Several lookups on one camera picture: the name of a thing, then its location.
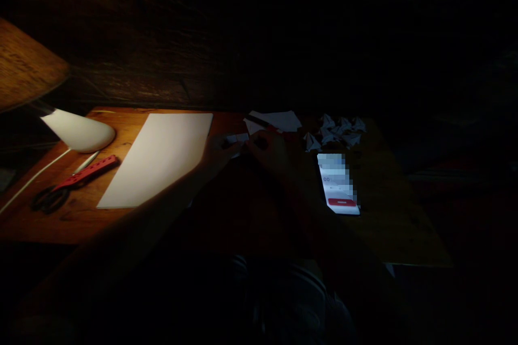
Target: white paper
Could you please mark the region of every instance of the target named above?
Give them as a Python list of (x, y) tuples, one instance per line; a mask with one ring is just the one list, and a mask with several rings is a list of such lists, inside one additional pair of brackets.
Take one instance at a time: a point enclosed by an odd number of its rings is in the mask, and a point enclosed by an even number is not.
[[(248, 138), (248, 134), (247, 134), (247, 133), (237, 134), (237, 135), (229, 135), (229, 136), (227, 136), (227, 141), (228, 141), (230, 144), (234, 144), (234, 143), (237, 143), (237, 142), (239, 142), (239, 141), (244, 143), (244, 142), (246, 142), (246, 140), (248, 140), (248, 139), (249, 139), (249, 138)], [(241, 153), (237, 153), (237, 154), (235, 154), (235, 155), (232, 157), (232, 159), (233, 159), (233, 158), (235, 158), (235, 157), (238, 157), (238, 156), (240, 156), (240, 155), (241, 155)]]
[(212, 113), (150, 114), (98, 208), (134, 208), (201, 160)]
[(321, 117), (321, 120), (322, 120), (322, 128), (332, 128), (334, 127), (336, 124), (335, 122), (333, 121), (333, 119), (331, 118), (330, 115), (327, 115), (324, 113), (324, 115)]
[(331, 128), (329, 132), (331, 132), (336, 139), (340, 139), (342, 137), (342, 134), (344, 133), (341, 126), (335, 126)]
[(349, 134), (349, 135), (343, 135), (342, 139), (345, 140), (347, 143), (347, 148), (351, 149), (352, 146), (355, 144), (360, 144), (360, 138), (362, 134)]
[(320, 148), (320, 143), (309, 132), (306, 133), (306, 136), (304, 138), (306, 139), (306, 152), (309, 152), (313, 149), (322, 151), (322, 149)]
[(340, 118), (340, 129), (342, 130), (342, 133), (347, 130), (352, 129), (351, 122), (346, 118)]
[(249, 137), (248, 137), (248, 134), (247, 134), (247, 133), (244, 133), (244, 134), (237, 134), (237, 135), (236, 135), (236, 137), (237, 137), (237, 141), (240, 141), (240, 142), (243, 142), (243, 143), (245, 143), (245, 142), (246, 142), (246, 140), (248, 140), (248, 139), (249, 139)]
[(255, 134), (257, 131), (260, 131), (262, 129), (266, 129), (263, 126), (260, 126), (257, 123), (254, 123), (253, 121), (250, 121), (248, 119), (243, 119), (244, 123), (247, 125), (248, 133), (250, 135)]
[(230, 144), (237, 143), (237, 136), (236, 135), (229, 135), (229, 136), (227, 136), (227, 141)]
[(259, 113), (256, 111), (251, 111), (249, 115), (266, 121), (267, 123), (272, 124), (274, 127), (284, 132), (297, 132), (297, 129), (302, 126), (300, 120), (293, 111), (276, 113)]
[(319, 133), (322, 136), (322, 145), (335, 140), (335, 136), (326, 128), (321, 128)]
[(352, 130), (367, 132), (367, 127), (365, 126), (365, 123), (359, 117), (357, 117), (354, 125), (352, 126)]

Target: phone screen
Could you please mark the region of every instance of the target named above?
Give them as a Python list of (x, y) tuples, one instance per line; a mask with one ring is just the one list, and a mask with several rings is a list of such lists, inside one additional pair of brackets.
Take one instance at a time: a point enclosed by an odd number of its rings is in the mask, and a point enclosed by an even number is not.
[(336, 214), (359, 216), (356, 190), (343, 154), (317, 154), (325, 202)]

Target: dark wall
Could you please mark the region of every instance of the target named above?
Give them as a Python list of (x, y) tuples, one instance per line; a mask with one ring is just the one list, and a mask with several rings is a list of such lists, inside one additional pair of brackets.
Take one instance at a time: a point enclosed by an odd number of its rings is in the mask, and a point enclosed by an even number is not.
[(516, 40), (517, 0), (4, 0), (56, 105), (428, 116)]

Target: scissors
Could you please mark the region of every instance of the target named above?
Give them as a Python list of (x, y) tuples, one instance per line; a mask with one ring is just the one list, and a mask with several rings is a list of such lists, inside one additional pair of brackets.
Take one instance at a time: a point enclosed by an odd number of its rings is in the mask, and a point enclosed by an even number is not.
[(117, 165), (118, 163), (119, 160), (117, 157), (115, 155), (111, 155), (76, 174), (72, 174), (71, 177), (67, 178), (59, 185), (51, 186), (40, 191), (32, 200), (31, 210), (41, 210), (45, 214), (55, 212), (61, 208), (61, 206), (63, 206), (63, 204), (69, 198), (72, 188), (84, 186), (86, 181), (89, 180), (92, 176), (99, 175)]

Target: red scissors handle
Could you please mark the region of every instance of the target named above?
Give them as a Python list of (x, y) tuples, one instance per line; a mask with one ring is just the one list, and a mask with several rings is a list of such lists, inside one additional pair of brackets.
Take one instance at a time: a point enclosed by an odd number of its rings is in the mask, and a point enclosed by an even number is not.
[(57, 185), (54, 189), (52, 189), (51, 192), (55, 192), (59, 189), (62, 189), (64, 187), (73, 186), (75, 184), (78, 184), (79, 182), (85, 181), (88, 177), (92, 176), (93, 174), (96, 174), (102, 170), (108, 169), (115, 164), (119, 163), (119, 160), (115, 155), (109, 156), (100, 162), (97, 162), (84, 170), (81, 170), (75, 175), (72, 175), (70, 178), (64, 180), (59, 185)]

